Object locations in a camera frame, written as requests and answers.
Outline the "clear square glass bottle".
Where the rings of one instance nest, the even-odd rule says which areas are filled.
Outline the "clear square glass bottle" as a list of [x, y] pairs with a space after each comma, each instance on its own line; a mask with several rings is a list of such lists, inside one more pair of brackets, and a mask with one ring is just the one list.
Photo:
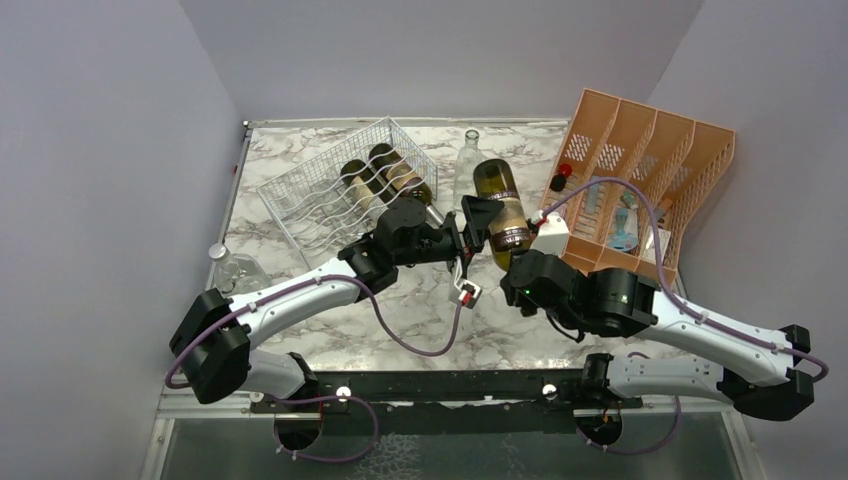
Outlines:
[[479, 138], [480, 134], [477, 130], [467, 130], [464, 136], [464, 146], [459, 150], [455, 161], [453, 209], [457, 213], [462, 212], [461, 202], [463, 197], [476, 194], [473, 172], [476, 166], [483, 161], [483, 155], [479, 149]]

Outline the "silver-neck green wine bottle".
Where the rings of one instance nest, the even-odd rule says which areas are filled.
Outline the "silver-neck green wine bottle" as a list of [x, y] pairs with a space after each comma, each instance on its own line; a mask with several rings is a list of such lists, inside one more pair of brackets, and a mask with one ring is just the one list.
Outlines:
[[393, 198], [418, 200], [425, 206], [431, 223], [443, 224], [445, 216], [434, 204], [433, 190], [393, 146], [386, 143], [374, 146], [368, 154], [368, 166]]

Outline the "dark-neck green wine bottle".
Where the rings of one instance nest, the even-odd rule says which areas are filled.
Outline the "dark-neck green wine bottle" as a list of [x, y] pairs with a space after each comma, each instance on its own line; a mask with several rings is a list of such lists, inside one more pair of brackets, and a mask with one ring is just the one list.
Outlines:
[[360, 159], [345, 163], [339, 173], [348, 195], [355, 205], [367, 211], [380, 205], [389, 204], [394, 195], [389, 191], [370, 168]]

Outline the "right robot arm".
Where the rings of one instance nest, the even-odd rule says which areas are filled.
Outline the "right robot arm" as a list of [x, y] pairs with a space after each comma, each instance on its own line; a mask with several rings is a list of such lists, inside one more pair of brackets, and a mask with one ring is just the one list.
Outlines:
[[583, 274], [537, 250], [515, 256], [500, 287], [523, 316], [543, 311], [579, 336], [636, 338], [683, 351], [670, 359], [589, 356], [576, 383], [589, 406], [681, 396], [788, 421], [814, 401], [812, 375], [797, 368], [810, 350], [809, 332], [797, 325], [769, 330], [744, 324], [667, 293], [648, 277], [621, 268]]

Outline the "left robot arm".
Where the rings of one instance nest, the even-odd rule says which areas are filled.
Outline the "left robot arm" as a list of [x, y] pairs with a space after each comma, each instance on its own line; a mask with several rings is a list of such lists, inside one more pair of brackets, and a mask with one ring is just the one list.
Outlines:
[[169, 342], [175, 362], [166, 373], [166, 386], [189, 388], [202, 404], [247, 390], [273, 395], [290, 410], [306, 408], [313, 401], [315, 377], [305, 360], [295, 353], [276, 356], [260, 345], [324, 311], [374, 302], [377, 293], [397, 281], [402, 266], [446, 263], [455, 311], [473, 308], [481, 289], [468, 280], [468, 266], [504, 204], [465, 196], [462, 208], [464, 228], [458, 228], [452, 214], [434, 227], [423, 203], [399, 198], [373, 230], [299, 277], [229, 298], [216, 288], [201, 293]]

